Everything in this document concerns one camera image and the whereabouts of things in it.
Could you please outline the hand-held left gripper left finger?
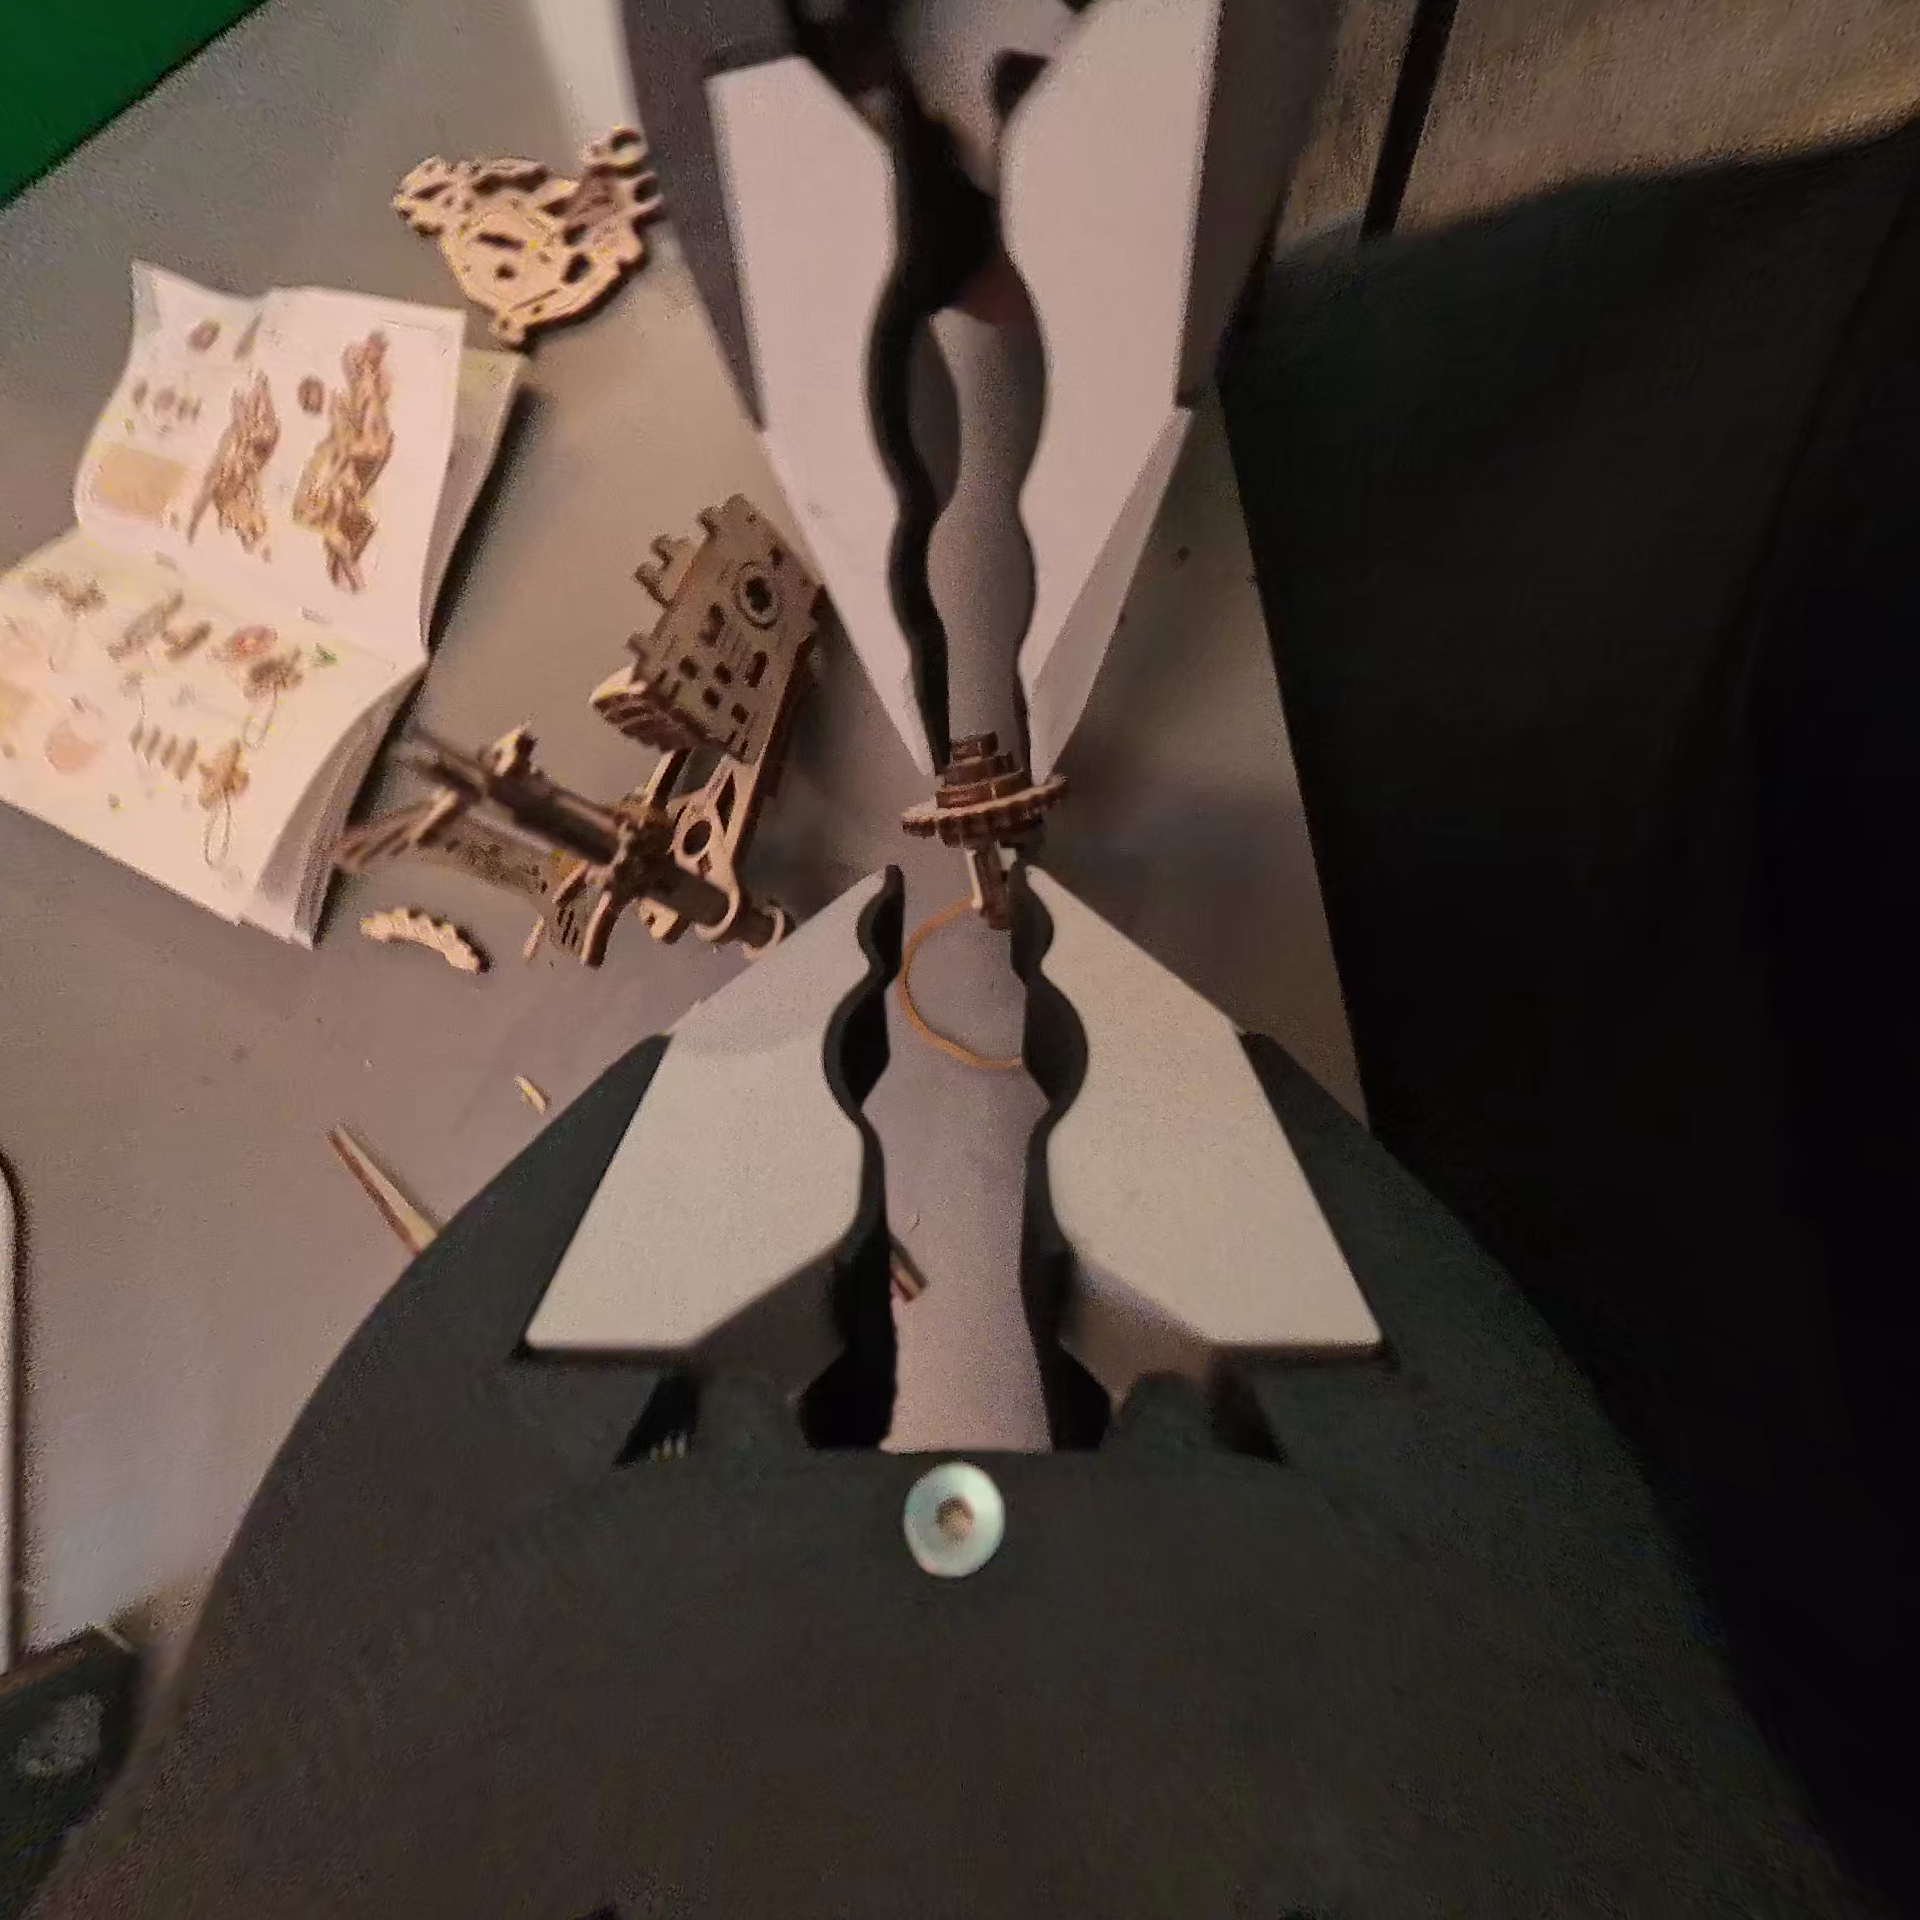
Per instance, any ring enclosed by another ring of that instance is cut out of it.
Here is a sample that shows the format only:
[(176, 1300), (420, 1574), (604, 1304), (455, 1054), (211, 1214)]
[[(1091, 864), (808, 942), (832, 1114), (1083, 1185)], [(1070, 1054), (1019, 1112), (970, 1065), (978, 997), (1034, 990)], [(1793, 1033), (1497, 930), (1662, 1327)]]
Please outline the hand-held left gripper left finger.
[(905, 880), (854, 882), (665, 1038), (526, 1343), (667, 1368), (827, 1368), (889, 1303), (884, 994)]

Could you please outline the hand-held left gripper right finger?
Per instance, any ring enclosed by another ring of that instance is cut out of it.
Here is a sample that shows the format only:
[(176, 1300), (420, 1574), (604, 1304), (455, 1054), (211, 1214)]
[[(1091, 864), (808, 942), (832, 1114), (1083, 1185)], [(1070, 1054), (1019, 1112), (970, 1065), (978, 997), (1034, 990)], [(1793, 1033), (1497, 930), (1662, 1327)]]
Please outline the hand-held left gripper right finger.
[(1066, 1246), (1060, 1342), (1089, 1368), (1377, 1352), (1382, 1326), (1257, 1077), (1207, 997), (1043, 871), (1034, 1015), (1066, 1010), (1040, 1148)]

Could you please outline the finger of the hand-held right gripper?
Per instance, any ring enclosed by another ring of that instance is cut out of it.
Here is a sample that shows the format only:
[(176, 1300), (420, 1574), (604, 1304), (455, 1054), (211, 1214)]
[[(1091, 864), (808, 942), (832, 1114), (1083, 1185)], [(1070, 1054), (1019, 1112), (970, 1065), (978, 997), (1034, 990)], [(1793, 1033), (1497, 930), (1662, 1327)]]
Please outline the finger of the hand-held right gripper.
[(904, 63), (704, 80), (759, 438), (870, 680), (924, 777), (951, 748), (930, 536), (953, 405), (928, 367), (942, 134)]
[(1089, 705), (1193, 417), (1180, 391), (1216, 36), (1219, 4), (1095, 4), (999, 141), (1002, 239), (1046, 358), (1019, 494), (1038, 770)]

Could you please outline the tan rubber band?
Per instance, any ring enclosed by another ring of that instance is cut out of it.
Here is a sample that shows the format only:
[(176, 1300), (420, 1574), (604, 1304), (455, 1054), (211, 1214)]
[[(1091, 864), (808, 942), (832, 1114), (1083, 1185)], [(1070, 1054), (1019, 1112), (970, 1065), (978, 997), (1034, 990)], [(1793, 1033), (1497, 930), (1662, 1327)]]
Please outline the tan rubber band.
[(938, 1028), (922, 1010), (922, 1004), (915, 994), (915, 967), (922, 958), (922, 951), (942, 932), (946, 932), (960, 919), (974, 919), (977, 906), (970, 898), (956, 898), (948, 904), (938, 906), (930, 912), (920, 926), (915, 926), (905, 940), (902, 951), (902, 967), (897, 975), (897, 997), (904, 1013), (905, 1024), (910, 1030), (932, 1052), (942, 1054), (946, 1060), (970, 1066), (972, 1072), (1019, 1072), (1024, 1066), (1024, 1056), (1016, 1054), (1011, 1057), (991, 1056), (977, 1046), (970, 1046), (942, 1028)]

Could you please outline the wooden model chassis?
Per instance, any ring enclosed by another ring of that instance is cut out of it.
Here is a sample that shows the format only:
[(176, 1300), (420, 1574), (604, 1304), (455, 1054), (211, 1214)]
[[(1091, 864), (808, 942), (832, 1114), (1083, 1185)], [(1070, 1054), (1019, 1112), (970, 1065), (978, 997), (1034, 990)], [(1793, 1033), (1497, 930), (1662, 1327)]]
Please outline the wooden model chassis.
[(657, 538), (635, 577), (657, 620), (592, 695), (602, 721), (657, 752), (635, 788), (594, 799), (551, 777), (524, 726), (476, 752), (412, 736), (424, 794), (347, 829), (336, 871), (451, 864), (535, 901), (531, 946), (591, 969), (626, 917), (658, 944), (777, 949), (794, 919), (744, 869), (809, 690), (826, 590), (746, 495), (710, 506), (696, 536)]

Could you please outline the wooden gear axle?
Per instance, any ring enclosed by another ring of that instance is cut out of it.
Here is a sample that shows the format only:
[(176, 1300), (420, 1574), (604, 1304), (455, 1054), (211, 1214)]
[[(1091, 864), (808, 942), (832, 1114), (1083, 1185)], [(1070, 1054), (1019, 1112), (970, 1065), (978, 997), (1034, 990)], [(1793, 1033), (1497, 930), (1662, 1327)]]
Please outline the wooden gear axle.
[(1040, 844), (1066, 799), (1064, 774), (1034, 777), (994, 730), (953, 740), (930, 799), (902, 812), (908, 836), (958, 850), (970, 871), (972, 910), (994, 930), (1014, 926), (1011, 876)]

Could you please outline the black table leg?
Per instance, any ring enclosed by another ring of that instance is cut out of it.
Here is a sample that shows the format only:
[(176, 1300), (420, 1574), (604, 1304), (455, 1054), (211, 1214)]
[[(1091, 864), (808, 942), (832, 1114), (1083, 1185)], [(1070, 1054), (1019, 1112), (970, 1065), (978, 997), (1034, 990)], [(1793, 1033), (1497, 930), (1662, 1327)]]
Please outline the black table leg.
[(1377, 168), (1360, 215), (1360, 239), (1372, 245), (1390, 236), (1408, 194), (1420, 158), (1434, 95), (1446, 71), (1458, 2), (1415, 2), (1395, 87), (1383, 120)]

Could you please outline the wooden side panel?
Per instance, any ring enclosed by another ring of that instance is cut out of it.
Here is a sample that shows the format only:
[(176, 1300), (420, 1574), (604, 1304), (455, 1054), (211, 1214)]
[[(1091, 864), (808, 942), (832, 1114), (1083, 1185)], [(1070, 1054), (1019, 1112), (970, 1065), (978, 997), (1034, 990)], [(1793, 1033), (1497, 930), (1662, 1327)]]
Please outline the wooden side panel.
[(440, 247), (492, 335), (524, 350), (586, 320), (643, 268), (663, 191), (643, 133), (625, 126), (584, 143), (576, 176), (515, 154), (426, 158), (392, 207)]

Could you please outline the wooden wedge stick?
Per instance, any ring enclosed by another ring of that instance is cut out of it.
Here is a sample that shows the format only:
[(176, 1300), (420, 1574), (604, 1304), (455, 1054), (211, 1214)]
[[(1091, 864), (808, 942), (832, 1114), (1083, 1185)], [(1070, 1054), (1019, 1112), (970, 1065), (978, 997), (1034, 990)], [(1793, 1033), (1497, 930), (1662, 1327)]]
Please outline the wooden wedge stick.
[(420, 1212), (412, 1196), (401, 1188), (394, 1175), (368, 1151), (360, 1136), (343, 1124), (335, 1124), (328, 1129), (328, 1145), (347, 1168), (360, 1191), (371, 1199), (388, 1232), (412, 1255), (432, 1246), (442, 1232), (440, 1223)]

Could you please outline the curved toothed wooden piece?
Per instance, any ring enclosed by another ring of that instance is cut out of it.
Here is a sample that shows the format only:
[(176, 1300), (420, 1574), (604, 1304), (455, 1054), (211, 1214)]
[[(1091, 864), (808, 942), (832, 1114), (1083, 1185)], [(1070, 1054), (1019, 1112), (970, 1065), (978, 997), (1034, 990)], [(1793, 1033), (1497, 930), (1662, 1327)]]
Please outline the curved toothed wooden piece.
[(409, 946), (434, 952), (446, 967), (464, 975), (489, 972), (486, 949), (455, 921), (436, 919), (415, 904), (386, 904), (356, 922), (363, 940), (383, 946)]

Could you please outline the instruction booklet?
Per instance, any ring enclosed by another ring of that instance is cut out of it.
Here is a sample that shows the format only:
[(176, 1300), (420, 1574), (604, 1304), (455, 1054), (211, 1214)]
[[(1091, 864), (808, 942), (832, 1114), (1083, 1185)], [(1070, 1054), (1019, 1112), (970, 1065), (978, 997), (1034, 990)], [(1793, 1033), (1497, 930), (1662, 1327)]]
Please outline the instruction booklet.
[(4, 569), (3, 799), (314, 946), (521, 386), (457, 311), (131, 268), (74, 528)]

